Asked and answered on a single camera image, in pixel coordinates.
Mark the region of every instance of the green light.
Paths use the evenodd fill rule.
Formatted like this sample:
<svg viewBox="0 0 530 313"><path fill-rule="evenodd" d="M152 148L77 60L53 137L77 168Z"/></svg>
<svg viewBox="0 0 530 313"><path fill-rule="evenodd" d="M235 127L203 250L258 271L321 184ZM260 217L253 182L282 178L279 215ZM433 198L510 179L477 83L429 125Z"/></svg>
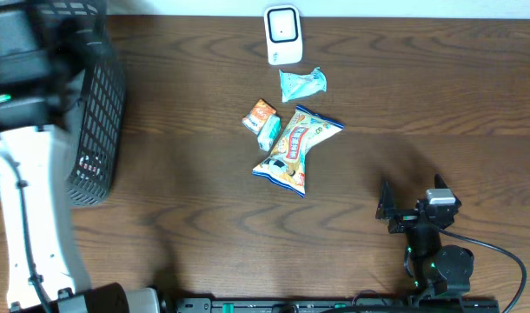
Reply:
<svg viewBox="0 0 530 313"><path fill-rule="evenodd" d="M11 99L12 97L10 95L0 95L0 103L3 103L3 102L7 102Z"/></svg>

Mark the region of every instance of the wooden table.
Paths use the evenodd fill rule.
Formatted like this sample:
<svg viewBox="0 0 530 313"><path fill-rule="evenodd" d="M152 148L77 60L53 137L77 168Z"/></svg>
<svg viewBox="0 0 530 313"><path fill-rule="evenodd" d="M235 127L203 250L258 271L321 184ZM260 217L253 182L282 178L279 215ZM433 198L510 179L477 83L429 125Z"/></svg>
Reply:
<svg viewBox="0 0 530 313"><path fill-rule="evenodd" d="M530 312L530 21L303 18L304 58L328 91L281 103L261 18L110 17L129 100L114 190L74 211L94 286L157 283L215 296L352 296L412 289L403 235L374 219L382 177L398 204L441 173L464 203L450 230L526 263ZM307 195L251 176L266 153L241 119L263 98L342 121L314 147ZM475 254L470 295L502 309L509 258ZM7 251L0 211L0 311Z"/></svg>

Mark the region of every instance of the cable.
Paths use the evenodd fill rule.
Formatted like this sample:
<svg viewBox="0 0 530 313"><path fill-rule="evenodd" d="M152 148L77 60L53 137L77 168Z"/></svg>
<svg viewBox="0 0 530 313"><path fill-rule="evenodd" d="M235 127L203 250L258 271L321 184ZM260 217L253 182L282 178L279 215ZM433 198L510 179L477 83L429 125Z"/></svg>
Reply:
<svg viewBox="0 0 530 313"><path fill-rule="evenodd" d="M30 240L30 227L28 224L28 215L25 209L25 197L23 195L23 188L25 187L25 185L22 182L22 178L20 177L20 172L18 171L16 162L14 162L14 160L12 160L10 156L4 154L1 151L0 157L4 161L6 161L6 163L10 166L17 180L16 188L18 189L18 193L20 194L20 208L22 211L23 245L25 247L25 258L28 264L28 270L30 272L30 282L33 285L33 289L35 289L37 297L39 298L39 302L41 302L41 305L43 306L45 312L51 313L52 310L49 306L49 300L45 298L45 290L41 285L41 277L39 276L39 274L37 274L36 265L33 262L33 252L31 251Z"/></svg>
<svg viewBox="0 0 530 313"><path fill-rule="evenodd" d="M322 313L365 313L365 312L383 312L383 313L458 313L458 310L441 309L441 308L429 308L429 307L405 307L405 306L393 306L393 305L359 305L337 309L325 310Z"/></svg>
<svg viewBox="0 0 530 313"><path fill-rule="evenodd" d="M362 290L362 291L360 291L360 293L355 295L354 299L352 299L352 305L355 305L356 301L358 301L358 299L361 298L361 295L363 295L366 292L375 293L377 295L377 297L379 297L379 299L383 302L383 304L385 304L385 306L388 306L388 304L385 302L385 299L383 299L383 297L379 294L379 292L377 292L375 290Z"/></svg>
<svg viewBox="0 0 530 313"><path fill-rule="evenodd" d="M490 243L484 243L482 241L479 241L479 240L476 240L476 239L472 239L472 238L469 238L469 237L466 237L466 236L462 236L462 235L457 235L457 234L454 234L450 231L446 231L446 230L442 230L441 228L439 228L437 225L431 223L433 225L433 227L435 227L435 229L437 231L439 231L441 234L443 235L447 235L447 236L450 236L452 238L456 238L456 239L460 239L460 240L463 240L467 243L475 243L475 244L479 244L480 246L482 247L485 247L485 248L489 248L489 249L493 249L495 251L498 251L500 253L502 253L503 255L505 256L508 256L510 257L511 259L513 259L514 261L516 261L516 263L520 266L520 270L522 271L522 279L521 279L521 282L520 282L520 287L518 287L518 290L516 291L516 295L514 295L514 298L512 299L512 301L510 302L510 304L508 304L508 306L502 311L502 313L508 313L510 312L510 310L512 309L512 307L518 302L518 300L520 300L520 297L522 295L522 292L524 291L524 288L526 287L526 280L527 280L527 271L526 271L526 266L524 265L524 263L522 262L522 260L520 260L517 256L515 256L512 252L509 252L507 250L504 250L502 248L499 248L497 246L494 246Z"/></svg>

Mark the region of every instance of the blue wrapper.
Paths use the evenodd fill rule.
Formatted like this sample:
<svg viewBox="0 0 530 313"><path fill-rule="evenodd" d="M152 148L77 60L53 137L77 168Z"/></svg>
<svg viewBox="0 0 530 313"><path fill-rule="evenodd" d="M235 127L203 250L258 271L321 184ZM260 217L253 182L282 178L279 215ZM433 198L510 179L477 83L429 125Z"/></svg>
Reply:
<svg viewBox="0 0 530 313"><path fill-rule="evenodd" d="M327 91L327 78L318 67L311 74L297 75L279 70L281 76L282 101L284 103L313 95L319 90Z"/></svg>

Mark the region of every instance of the black cable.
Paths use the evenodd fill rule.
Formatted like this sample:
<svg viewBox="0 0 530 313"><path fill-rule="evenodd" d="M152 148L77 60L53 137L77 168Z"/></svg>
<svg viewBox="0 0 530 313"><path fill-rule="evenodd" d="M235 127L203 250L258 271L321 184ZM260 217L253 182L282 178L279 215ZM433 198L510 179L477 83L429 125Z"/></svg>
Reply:
<svg viewBox="0 0 530 313"><path fill-rule="evenodd" d="M479 244L480 246L482 247L485 247L485 248L489 248L489 249L493 249L495 251L498 251L500 253L502 253L503 255L505 256L508 256L510 257L511 259L513 259L514 261L516 261L516 263L520 266L520 270L522 271L522 279L521 279L521 282L520 282L520 287L518 287L518 290L516 291L516 295L514 295L514 298L512 299L512 301L510 302L510 304L508 304L508 306L502 311L502 313L508 313L510 312L510 310L512 309L512 307L518 302L518 300L520 300L520 297L522 295L522 292L524 291L524 288L526 287L526 280L527 280L527 271L526 271L526 266L524 265L524 263L522 262L522 260L520 260L517 256L515 256L512 252L509 252L507 250L504 250L502 248L499 248L497 246L494 246L490 243L484 243L482 241L479 241L479 240L476 240L476 239L472 239L472 238L469 238L469 237L466 237L466 236L462 236L462 235L457 235L457 234L454 234L450 231L446 231L446 230L442 230L441 228L437 227L437 225L431 223L433 225L433 227L435 227L435 229L437 231L439 231L441 234L443 235L447 235L447 236L450 236L452 238L456 238L456 239L460 239L460 240L463 240L465 242L468 242L468 243L475 243L475 244Z"/></svg>
<svg viewBox="0 0 530 313"><path fill-rule="evenodd" d="M322 313L365 313L365 312L383 312L383 313L459 313L459 310L428 308L428 307L405 307L393 305L359 305L337 309L325 310Z"/></svg>
<svg viewBox="0 0 530 313"><path fill-rule="evenodd" d="M17 180L16 188L18 189L18 193L20 194L20 207L22 211L23 245L25 247L25 258L28 264L28 270L30 272L30 282L33 285L33 289L35 289L37 297L39 298L39 302L41 302L41 305L43 306L45 312L51 313L52 311L49 306L49 300L45 298L45 290L41 285L41 277L39 276L39 274L37 274L36 265L33 262L33 252L31 251L30 241L30 227L28 224L28 215L25 209L25 197L23 195L23 188L25 187L25 185L22 181L22 178L20 177L20 172L18 171L17 165L14 160L12 160L10 156L4 154L1 151L0 157L4 161L6 161L6 163L10 166Z"/></svg>
<svg viewBox="0 0 530 313"><path fill-rule="evenodd" d="M385 299L383 299L383 297L379 294L379 292L377 292L375 290L362 290L362 291L360 291L360 293L355 295L354 299L352 299L352 305L355 305L356 301L358 301L358 299L361 298L361 296L364 293L366 293L366 292L376 294L377 297L383 302L383 304L385 304L385 306L388 306L388 304L385 302Z"/></svg>

